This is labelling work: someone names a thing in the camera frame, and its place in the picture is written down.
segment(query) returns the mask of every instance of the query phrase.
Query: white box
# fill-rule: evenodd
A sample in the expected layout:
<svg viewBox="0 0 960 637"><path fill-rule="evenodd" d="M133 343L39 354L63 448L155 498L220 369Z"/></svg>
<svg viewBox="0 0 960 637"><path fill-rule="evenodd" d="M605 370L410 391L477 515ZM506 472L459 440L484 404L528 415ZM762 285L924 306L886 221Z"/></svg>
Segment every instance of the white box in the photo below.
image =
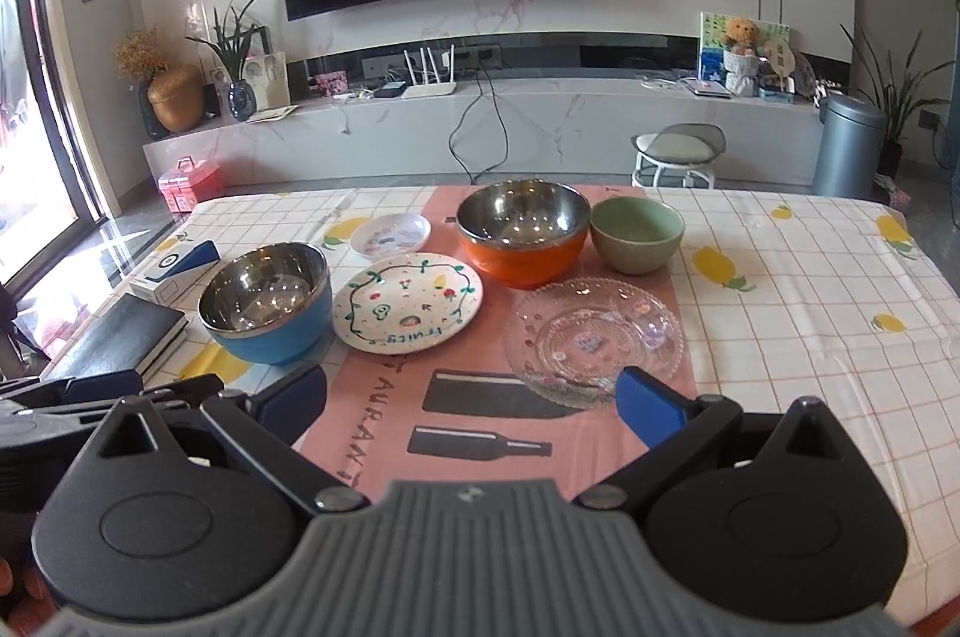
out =
<svg viewBox="0 0 960 637"><path fill-rule="evenodd" d="M150 265L131 279L131 293L169 307L219 260L220 253L212 241L178 241L155 255Z"/></svg>

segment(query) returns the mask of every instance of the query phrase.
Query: orange bowl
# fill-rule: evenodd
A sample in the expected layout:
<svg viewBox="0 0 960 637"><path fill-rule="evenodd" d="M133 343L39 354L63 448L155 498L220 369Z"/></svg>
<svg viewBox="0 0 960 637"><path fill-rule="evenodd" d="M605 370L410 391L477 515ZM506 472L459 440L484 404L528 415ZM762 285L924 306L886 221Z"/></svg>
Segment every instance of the orange bowl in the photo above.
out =
<svg viewBox="0 0 960 637"><path fill-rule="evenodd" d="M521 290L543 286L576 263L589 220L584 196L539 180L491 185L469 196L457 212L473 265Z"/></svg>

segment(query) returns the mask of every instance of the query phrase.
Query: checkered tablecloth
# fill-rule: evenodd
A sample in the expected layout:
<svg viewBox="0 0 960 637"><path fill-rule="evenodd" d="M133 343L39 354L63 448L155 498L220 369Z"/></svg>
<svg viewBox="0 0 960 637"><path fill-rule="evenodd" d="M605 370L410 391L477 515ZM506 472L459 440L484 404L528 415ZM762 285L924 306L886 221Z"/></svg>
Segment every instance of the checkered tablecloth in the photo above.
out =
<svg viewBox="0 0 960 637"><path fill-rule="evenodd" d="M182 232L213 239L225 260L261 244L311 241L325 247L336 293L367 262L328 236L331 229L420 212L434 193L376 188L223 199L200 205ZM670 279L697 390L760 412L822 396L904 518L909 559L890 611L910 624L956 597L960 300L937 268L877 204L749 191L647 194L688 225ZM152 384L179 378L208 345L195 310L214 272L176 303L191 317L188 341ZM334 342L323 359L331 381L346 354ZM252 366L234 386L256 391L282 374Z"/></svg>

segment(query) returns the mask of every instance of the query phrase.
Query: dining table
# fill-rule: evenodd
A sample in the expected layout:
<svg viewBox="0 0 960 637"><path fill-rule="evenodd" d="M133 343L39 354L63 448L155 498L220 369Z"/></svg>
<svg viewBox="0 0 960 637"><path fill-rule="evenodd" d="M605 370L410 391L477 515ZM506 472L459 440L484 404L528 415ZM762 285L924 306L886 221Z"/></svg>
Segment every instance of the dining table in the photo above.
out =
<svg viewBox="0 0 960 637"><path fill-rule="evenodd" d="M642 277L607 268L588 239L560 279L617 279L661 300L685 334L680 365L665 377L685 396L719 393L746 411L773 413L802 396L826 401L906 527L908 559L888 612L914 624L957 597L960 299L904 220L869 201L576 187L592 204L613 196L659 199L683 215L685 235L666 268ZM289 365L235 359L203 327L200 294L224 262L266 244L308 242L323 252L336 294L370 265L350 249L349 236L378 215L416 212L432 226L424 251L468 263L456 214L476 190L351 188L198 205L155 253L176 241L209 239L221 261L173 304L189 320L186 339L150 387L216 372L229 386L256 393L289 372ZM149 257L58 357L148 265ZM476 316L429 349L368 354L323 337L308 360L323 365L328 400L296 450L371 501L395 479L553 479L572 498L643 455L646 448L611 404L570 410L542 400L511 409L515 401L506 397L527 389L508 364L504 332L517 325L512 311L529 292L480 276ZM458 434L493 442L483 453L436 443ZM536 452L512 455L502 440L521 440Z"/></svg>

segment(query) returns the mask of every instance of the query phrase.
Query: green bowl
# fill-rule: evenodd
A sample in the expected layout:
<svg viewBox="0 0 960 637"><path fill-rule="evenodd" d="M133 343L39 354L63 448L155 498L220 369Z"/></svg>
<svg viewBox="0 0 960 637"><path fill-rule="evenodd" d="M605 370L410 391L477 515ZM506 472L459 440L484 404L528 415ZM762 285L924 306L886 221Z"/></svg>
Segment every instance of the green bowl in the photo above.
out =
<svg viewBox="0 0 960 637"><path fill-rule="evenodd" d="M593 208L593 246L621 274L649 274L680 249L685 223L680 212L652 198L608 198Z"/></svg>

